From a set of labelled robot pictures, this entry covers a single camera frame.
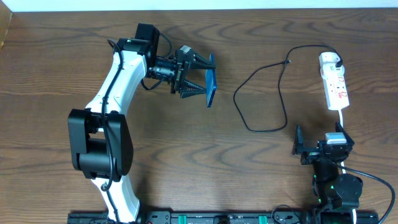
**power strip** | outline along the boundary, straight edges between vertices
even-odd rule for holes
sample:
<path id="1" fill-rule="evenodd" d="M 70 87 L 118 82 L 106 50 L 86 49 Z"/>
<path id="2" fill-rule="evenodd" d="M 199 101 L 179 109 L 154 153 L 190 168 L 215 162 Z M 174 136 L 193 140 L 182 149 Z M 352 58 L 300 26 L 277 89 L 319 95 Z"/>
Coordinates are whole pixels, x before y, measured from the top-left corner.
<path id="1" fill-rule="evenodd" d="M 336 63 L 339 61 L 339 56 L 334 52 L 323 52 L 319 56 L 320 71 L 329 110 L 341 110 L 349 106 L 348 93 L 344 79 L 344 65 L 340 68 L 336 68 Z"/>

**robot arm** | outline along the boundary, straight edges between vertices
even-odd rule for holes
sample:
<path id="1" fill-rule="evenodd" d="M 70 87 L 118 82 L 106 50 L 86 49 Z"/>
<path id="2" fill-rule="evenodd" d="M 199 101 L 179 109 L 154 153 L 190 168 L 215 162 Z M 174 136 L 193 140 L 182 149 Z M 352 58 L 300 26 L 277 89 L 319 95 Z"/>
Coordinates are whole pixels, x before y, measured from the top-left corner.
<path id="1" fill-rule="evenodd" d="M 206 93 L 207 106 L 211 106 L 215 90 L 214 56 L 204 59 L 193 49 L 183 46 L 170 58 L 157 57 L 159 31 L 149 24 L 139 24 L 133 39 L 119 39 L 119 52 L 113 55 L 113 65 L 103 86 L 84 110 L 73 109 L 68 117 L 72 163 L 87 179 L 100 189 L 109 210 L 108 218 L 118 222 L 136 221 L 139 200 L 134 195 L 128 172 L 133 158 L 133 146 L 126 122 L 126 113 L 134 92 L 144 77 L 167 82 L 171 93 L 179 92 L 181 98 Z M 123 68 L 114 80 L 123 59 Z M 186 79 L 189 69 L 206 70 L 206 88 Z M 103 131 L 101 119 L 103 98 L 111 86 L 105 106 L 106 129 L 113 155 L 113 174 L 110 174 L 109 154 L 105 139 L 91 138 L 90 134 Z M 113 184 L 107 192 L 101 190 L 112 177 Z"/>

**blue object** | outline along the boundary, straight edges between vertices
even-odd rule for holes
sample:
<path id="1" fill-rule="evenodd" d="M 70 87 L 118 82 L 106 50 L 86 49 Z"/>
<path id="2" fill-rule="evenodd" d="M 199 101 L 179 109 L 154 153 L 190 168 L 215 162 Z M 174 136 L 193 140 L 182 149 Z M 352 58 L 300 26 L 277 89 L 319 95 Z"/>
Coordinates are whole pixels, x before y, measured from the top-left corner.
<path id="1" fill-rule="evenodd" d="M 213 53 L 210 54 L 209 61 L 215 65 Z M 216 69 L 214 68 L 206 70 L 205 76 L 207 107 L 211 107 L 211 103 L 213 102 L 213 98 L 217 90 Z"/>

